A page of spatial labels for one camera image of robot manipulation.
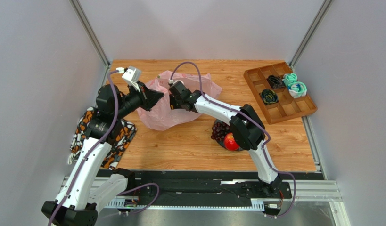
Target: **plastic bag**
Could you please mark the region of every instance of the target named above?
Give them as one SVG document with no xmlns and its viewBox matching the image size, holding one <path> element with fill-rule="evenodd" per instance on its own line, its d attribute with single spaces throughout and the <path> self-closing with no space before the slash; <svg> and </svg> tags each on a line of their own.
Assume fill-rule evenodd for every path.
<svg viewBox="0 0 386 226">
<path fill-rule="evenodd" d="M 142 108 L 137 109 L 140 120 L 150 129 L 161 131 L 167 130 L 172 126 L 193 121 L 201 115 L 195 112 L 188 112 L 184 109 L 171 109 L 168 90 L 168 81 L 171 75 L 171 71 L 166 71 L 159 74 L 159 78 L 145 83 L 147 88 L 165 94 L 150 112 L 147 112 Z M 197 75 L 175 73 L 172 79 L 175 82 L 178 80 L 182 81 L 191 92 L 200 90 L 200 81 Z M 201 76 L 201 80 L 203 83 L 203 91 L 212 98 L 217 99 L 221 94 L 222 88 L 211 81 L 211 75 L 209 73 L 205 76 Z"/>
</svg>

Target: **wood grain surface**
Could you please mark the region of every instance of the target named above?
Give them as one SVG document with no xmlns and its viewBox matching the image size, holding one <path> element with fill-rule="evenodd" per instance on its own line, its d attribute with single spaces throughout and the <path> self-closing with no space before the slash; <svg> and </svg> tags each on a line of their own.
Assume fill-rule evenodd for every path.
<svg viewBox="0 0 386 226">
<path fill-rule="evenodd" d="M 172 71 L 185 60 L 114 60 L 111 70 L 135 66 L 142 70 L 140 81 L 148 82 L 159 73 Z M 269 125 L 264 118 L 243 72 L 247 69 L 280 63 L 279 60 L 193 60 L 201 74 L 211 74 L 212 81 L 223 88 L 219 100 L 231 105 L 250 104 L 271 135 L 268 150 L 275 166 L 285 171 L 315 171 L 314 160 L 301 118 Z M 180 73 L 197 74 L 192 65 L 183 65 Z M 115 85 L 128 93 L 121 74 L 111 76 Z M 125 117 L 136 124 L 138 132 L 123 154 L 118 167 L 130 170 L 231 170 L 256 171 L 247 151 L 230 152 L 210 139 L 214 118 L 198 119 L 166 131 L 147 128 L 137 112 Z"/>
</svg>

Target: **apple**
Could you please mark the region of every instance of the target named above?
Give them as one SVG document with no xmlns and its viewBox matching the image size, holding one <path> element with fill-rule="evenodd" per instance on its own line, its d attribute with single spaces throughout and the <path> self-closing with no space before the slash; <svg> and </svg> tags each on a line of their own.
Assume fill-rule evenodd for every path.
<svg viewBox="0 0 386 226">
<path fill-rule="evenodd" d="M 233 133 L 226 134 L 223 144 L 229 151 L 236 151 L 239 149 L 239 145 L 236 143 L 235 138 L 233 138 Z"/>
</svg>

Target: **wooden tray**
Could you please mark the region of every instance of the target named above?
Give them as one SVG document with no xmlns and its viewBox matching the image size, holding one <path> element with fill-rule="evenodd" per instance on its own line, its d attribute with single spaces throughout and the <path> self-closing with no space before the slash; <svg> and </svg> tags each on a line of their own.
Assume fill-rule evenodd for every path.
<svg viewBox="0 0 386 226">
<path fill-rule="evenodd" d="M 244 72 L 244 78 L 269 124 L 310 115 L 317 110 L 317 106 L 309 95 L 294 99 L 286 87 L 272 89 L 266 80 L 270 75 L 283 78 L 286 73 L 292 73 L 292 70 L 285 62 Z M 265 105 L 260 96 L 264 89 L 273 90 L 278 95 L 278 102 Z"/>
</svg>

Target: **gray wall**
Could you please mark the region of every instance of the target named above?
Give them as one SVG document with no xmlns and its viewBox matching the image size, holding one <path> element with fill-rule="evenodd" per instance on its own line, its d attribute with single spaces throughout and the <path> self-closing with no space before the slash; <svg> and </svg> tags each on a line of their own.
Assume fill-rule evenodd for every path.
<svg viewBox="0 0 386 226">
<path fill-rule="evenodd" d="M 80 0 L 110 59 L 291 60 L 323 0 Z"/>
<path fill-rule="evenodd" d="M 386 225 L 386 0 L 334 1 L 296 73 L 352 225 Z"/>
<path fill-rule="evenodd" d="M 47 224 L 103 74 L 69 1 L 0 1 L 0 225 Z"/>
</svg>

